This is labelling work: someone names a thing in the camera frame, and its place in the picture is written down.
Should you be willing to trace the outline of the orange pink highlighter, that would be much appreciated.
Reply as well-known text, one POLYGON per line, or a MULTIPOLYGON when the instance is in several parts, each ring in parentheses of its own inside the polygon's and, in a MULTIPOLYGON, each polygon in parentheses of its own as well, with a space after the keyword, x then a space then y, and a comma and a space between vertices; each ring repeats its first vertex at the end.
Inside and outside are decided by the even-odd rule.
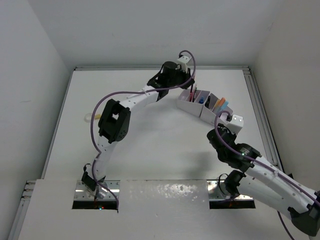
POLYGON ((215 103, 212 111, 214 111, 215 109, 217 109, 217 107, 219 106, 220 101, 221 101, 220 99, 218 99, 218 100, 216 101, 216 103, 215 103))

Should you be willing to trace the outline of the blue highlighter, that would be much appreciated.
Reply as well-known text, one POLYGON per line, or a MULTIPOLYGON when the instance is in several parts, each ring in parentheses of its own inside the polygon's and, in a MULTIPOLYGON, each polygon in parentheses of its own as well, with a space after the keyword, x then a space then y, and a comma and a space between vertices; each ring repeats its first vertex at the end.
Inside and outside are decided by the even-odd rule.
POLYGON ((221 111, 224 111, 224 110, 226 109, 226 107, 228 106, 228 104, 229 104, 229 102, 226 100, 226 101, 222 104, 222 106, 220 107, 219 111, 220 111, 220 112, 221 112, 221 111))

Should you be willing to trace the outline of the large black scissors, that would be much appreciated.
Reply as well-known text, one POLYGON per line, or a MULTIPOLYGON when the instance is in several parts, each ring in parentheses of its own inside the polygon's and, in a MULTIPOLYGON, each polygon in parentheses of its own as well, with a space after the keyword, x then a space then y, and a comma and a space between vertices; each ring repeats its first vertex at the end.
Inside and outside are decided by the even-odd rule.
POLYGON ((210 108, 210 101, 211 101, 211 96, 209 95, 208 97, 207 97, 207 100, 206 100, 206 102, 205 102, 205 104, 204 104, 204 106, 206 107, 206 108, 210 108))

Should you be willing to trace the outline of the orange cap highlighter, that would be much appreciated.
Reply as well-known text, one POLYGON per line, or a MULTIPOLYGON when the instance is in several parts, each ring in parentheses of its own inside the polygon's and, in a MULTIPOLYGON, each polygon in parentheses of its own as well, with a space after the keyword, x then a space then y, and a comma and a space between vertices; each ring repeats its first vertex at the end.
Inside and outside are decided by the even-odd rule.
POLYGON ((226 99, 224 97, 222 97, 217 105, 217 111, 219 112, 221 107, 224 105, 224 103, 226 102, 226 99))

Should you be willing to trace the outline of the clear tape roll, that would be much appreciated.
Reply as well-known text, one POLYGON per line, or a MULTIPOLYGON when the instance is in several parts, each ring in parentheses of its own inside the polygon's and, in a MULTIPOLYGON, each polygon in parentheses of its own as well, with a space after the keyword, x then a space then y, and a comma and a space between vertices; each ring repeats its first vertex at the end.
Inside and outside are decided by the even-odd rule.
POLYGON ((86 123, 90 123, 91 122, 91 117, 92 117, 92 114, 91 113, 87 113, 85 116, 84 116, 84 121, 86 123))

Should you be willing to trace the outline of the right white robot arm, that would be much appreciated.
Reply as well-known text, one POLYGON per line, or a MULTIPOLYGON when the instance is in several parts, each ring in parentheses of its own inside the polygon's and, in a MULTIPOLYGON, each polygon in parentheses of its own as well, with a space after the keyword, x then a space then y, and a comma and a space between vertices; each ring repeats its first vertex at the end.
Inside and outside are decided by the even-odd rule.
POLYGON ((320 193, 298 183, 273 166, 223 124, 206 135, 218 159, 233 171, 222 189, 231 196, 247 195, 286 216, 302 233, 315 237, 320 230, 320 193))

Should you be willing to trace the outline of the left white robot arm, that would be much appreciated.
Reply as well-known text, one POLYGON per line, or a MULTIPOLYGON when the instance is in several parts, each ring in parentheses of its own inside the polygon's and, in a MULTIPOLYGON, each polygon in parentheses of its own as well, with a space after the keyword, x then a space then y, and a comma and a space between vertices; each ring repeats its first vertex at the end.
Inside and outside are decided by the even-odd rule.
POLYGON ((109 99, 98 122, 98 142, 93 145, 98 151, 91 172, 84 167, 82 183, 95 192, 97 182, 106 177, 106 165, 118 142, 122 141, 129 131, 131 114, 145 106, 156 103, 165 97, 170 89, 188 89, 195 83, 195 72, 191 72, 188 63, 191 59, 180 56, 176 62, 166 61, 160 71, 152 77, 138 92, 132 92, 125 100, 109 99))

